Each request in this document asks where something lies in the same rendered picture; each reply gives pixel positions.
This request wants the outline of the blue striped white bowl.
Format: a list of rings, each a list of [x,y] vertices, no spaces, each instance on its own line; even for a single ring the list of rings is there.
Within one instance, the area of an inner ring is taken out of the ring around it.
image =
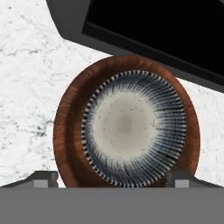
[[[118,73],[88,100],[81,140],[88,163],[103,180],[120,187],[150,186],[174,167],[184,148],[183,102],[155,73]]]

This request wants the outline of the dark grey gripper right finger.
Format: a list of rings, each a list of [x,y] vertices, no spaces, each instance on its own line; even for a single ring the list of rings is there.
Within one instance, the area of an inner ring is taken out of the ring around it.
[[[187,170],[172,170],[165,174],[166,187],[174,188],[201,188],[201,187],[215,187],[220,188],[219,185],[206,182],[196,178]]]

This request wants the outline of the brown wooden bowl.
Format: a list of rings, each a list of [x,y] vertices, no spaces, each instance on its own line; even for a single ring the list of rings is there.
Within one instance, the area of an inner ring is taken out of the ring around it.
[[[141,56],[112,56],[85,68],[64,93],[54,120],[53,149],[59,174],[67,187],[108,187],[86,160],[81,145],[81,118],[88,98],[114,74],[129,70],[150,71],[172,84],[182,98],[186,118],[186,143],[178,168],[194,174],[200,157],[200,127],[193,103],[180,82],[156,61]]]

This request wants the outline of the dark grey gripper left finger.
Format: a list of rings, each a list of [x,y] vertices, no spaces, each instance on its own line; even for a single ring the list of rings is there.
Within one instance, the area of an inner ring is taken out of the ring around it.
[[[3,185],[3,188],[58,188],[58,178],[57,171],[35,171],[25,179]]]

